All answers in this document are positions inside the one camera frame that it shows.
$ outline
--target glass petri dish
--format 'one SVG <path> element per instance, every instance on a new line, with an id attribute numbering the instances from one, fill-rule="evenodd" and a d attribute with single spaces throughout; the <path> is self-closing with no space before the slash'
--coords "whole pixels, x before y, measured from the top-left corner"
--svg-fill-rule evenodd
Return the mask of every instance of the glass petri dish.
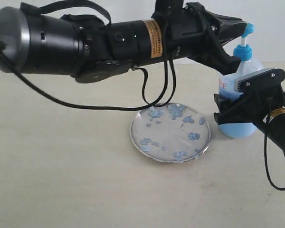
<path id="1" fill-rule="evenodd" d="M 211 140 L 206 118 L 178 103 L 140 111 L 130 126 L 134 146 L 159 162 L 183 163 L 198 158 Z"/>

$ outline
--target bottle cap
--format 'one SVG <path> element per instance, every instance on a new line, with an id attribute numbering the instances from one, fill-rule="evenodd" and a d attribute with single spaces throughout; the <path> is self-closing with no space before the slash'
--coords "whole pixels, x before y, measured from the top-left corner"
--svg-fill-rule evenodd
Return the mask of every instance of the bottle cap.
<path id="1" fill-rule="evenodd" d="M 233 55 L 241 58 L 242 61 L 248 61 L 252 58 L 252 48 L 247 44 L 247 37 L 249 34 L 254 32 L 254 25 L 247 24 L 244 34 L 242 35 L 241 44 L 237 45 L 237 47 L 233 51 Z"/>

